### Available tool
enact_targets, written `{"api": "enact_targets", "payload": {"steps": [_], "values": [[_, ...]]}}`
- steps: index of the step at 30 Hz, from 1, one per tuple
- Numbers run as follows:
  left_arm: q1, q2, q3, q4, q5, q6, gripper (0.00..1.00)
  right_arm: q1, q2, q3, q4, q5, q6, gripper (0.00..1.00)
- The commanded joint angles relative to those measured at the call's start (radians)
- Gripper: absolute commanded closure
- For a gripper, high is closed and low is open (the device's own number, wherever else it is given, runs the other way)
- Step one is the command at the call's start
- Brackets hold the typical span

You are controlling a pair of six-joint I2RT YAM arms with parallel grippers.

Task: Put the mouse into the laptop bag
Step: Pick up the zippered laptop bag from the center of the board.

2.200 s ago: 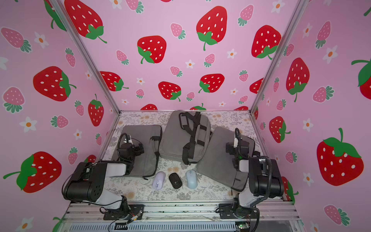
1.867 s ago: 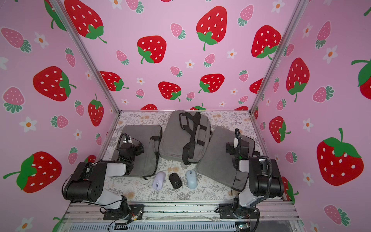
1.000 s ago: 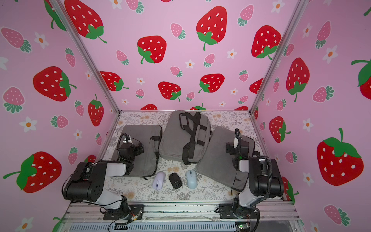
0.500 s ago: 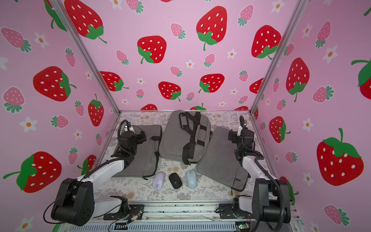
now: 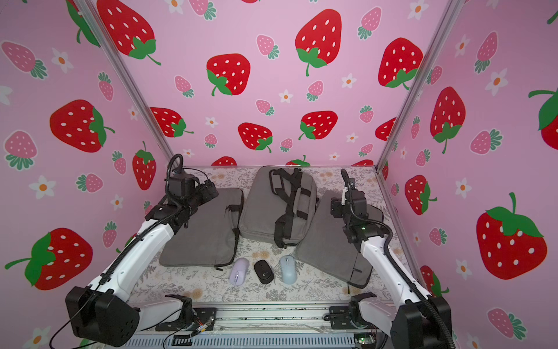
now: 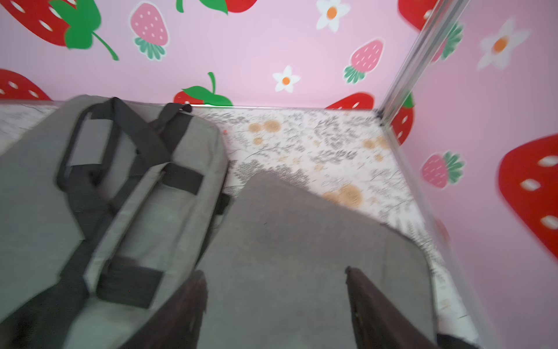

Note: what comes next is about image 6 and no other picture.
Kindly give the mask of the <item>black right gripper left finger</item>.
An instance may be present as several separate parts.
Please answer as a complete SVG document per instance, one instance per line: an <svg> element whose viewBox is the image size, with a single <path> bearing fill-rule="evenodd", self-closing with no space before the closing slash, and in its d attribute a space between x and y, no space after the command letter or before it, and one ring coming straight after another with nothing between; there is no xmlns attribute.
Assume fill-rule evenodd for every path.
<svg viewBox="0 0 558 349"><path fill-rule="evenodd" d="M203 271L196 270L122 348L197 348L208 286Z"/></svg>

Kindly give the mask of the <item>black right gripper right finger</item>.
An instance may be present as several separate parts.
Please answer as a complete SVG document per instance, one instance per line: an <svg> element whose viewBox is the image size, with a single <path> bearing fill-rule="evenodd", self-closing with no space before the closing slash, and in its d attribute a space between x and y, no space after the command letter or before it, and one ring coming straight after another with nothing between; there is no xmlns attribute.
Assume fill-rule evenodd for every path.
<svg viewBox="0 0 558 349"><path fill-rule="evenodd" d="M437 348L362 272L347 267L346 285L358 348Z"/></svg>

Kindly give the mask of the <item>grey laptop sleeve bag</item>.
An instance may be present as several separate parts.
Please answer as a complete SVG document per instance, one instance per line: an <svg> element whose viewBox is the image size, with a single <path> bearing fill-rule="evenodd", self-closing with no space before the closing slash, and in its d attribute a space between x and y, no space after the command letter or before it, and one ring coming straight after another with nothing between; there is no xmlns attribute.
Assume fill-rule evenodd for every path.
<svg viewBox="0 0 558 349"><path fill-rule="evenodd" d="M430 343L426 255L399 231L261 172L202 257L199 348L355 348L347 272L358 269Z"/></svg>

